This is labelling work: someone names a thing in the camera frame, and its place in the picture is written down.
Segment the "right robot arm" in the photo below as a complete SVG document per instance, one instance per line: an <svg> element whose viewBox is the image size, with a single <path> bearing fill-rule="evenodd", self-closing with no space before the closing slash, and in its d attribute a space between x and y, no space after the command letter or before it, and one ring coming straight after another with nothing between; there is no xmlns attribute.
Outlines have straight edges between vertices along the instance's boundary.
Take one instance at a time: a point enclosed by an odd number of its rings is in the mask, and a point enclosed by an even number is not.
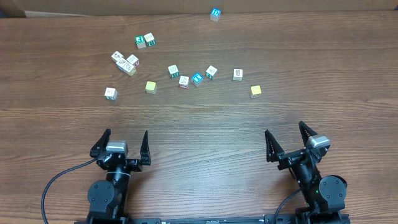
<svg viewBox="0 0 398 224"><path fill-rule="evenodd" d="M330 148L330 140L303 121L298 126L303 148L289 153L283 150L269 130L264 133L267 162L277 162L279 170L289 170L298 183L298 189L280 203L269 220L272 223L349 223L349 216L341 213L345 208L347 181L338 175L322 177L317 168ZM298 193L302 193L307 206L296 209L293 215L281 217L282 207Z"/></svg>

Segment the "green number four block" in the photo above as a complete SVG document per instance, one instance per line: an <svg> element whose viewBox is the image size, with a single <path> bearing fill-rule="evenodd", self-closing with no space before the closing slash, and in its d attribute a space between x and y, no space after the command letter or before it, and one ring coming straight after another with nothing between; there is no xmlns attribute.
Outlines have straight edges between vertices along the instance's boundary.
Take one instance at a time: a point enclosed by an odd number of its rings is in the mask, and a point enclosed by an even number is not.
<svg viewBox="0 0 398 224"><path fill-rule="evenodd" d="M214 66L210 65L210 66L206 69L206 76L207 76L209 79L213 80L214 77L215 77L216 74L217 74L217 71L218 71L217 68L215 68Z"/></svg>

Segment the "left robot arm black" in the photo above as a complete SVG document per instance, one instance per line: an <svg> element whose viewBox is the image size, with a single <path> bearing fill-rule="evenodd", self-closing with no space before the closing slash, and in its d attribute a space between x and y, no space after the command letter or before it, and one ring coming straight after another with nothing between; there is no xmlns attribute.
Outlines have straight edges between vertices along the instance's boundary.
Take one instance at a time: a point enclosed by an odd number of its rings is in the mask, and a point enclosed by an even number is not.
<svg viewBox="0 0 398 224"><path fill-rule="evenodd" d="M141 172L151 165L148 132L145 132L139 159L129 159L125 140L111 141L111 130L106 129L90 150L99 167L106 171L106 178L94 182L88 190L90 209L88 223L133 223L126 213L127 193L131 172Z"/></svg>

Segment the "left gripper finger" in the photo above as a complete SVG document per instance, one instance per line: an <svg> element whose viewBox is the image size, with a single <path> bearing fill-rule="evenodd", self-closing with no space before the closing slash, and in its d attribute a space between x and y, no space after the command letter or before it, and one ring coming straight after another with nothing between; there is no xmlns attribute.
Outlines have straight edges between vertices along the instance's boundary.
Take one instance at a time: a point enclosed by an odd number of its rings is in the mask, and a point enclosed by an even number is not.
<svg viewBox="0 0 398 224"><path fill-rule="evenodd" d="M111 130L106 129L103 135L100 137L100 139L90 149L90 157L96 158L100 155L102 151L106 149L110 135L111 135Z"/></svg>
<svg viewBox="0 0 398 224"><path fill-rule="evenodd" d="M150 166L151 165L151 155L150 155L150 150L149 150L148 131L146 131L144 134L142 144L141 144L140 155L141 155L141 164L144 166Z"/></svg>

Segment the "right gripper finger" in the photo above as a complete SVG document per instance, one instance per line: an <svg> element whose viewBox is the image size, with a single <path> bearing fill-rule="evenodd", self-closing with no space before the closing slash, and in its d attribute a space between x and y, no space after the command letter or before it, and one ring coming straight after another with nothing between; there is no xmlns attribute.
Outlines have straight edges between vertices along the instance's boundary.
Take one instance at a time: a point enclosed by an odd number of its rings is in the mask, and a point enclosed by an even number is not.
<svg viewBox="0 0 398 224"><path fill-rule="evenodd" d="M302 136L303 144L306 146L309 137L315 136L318 133L316 133L314 130L309 128L303 121L300 121L298 123L298 126L299 126L300 133Z"/></svg>
<svg viewBox="0 0 398 224"><path fill-rule="evenodd" d="M267 129L265 131L266 138L266 159L267 162L275 162L279 160L279 157L284 155L284 150L281 148L279 143L275 140L274 136Z"/></svg>

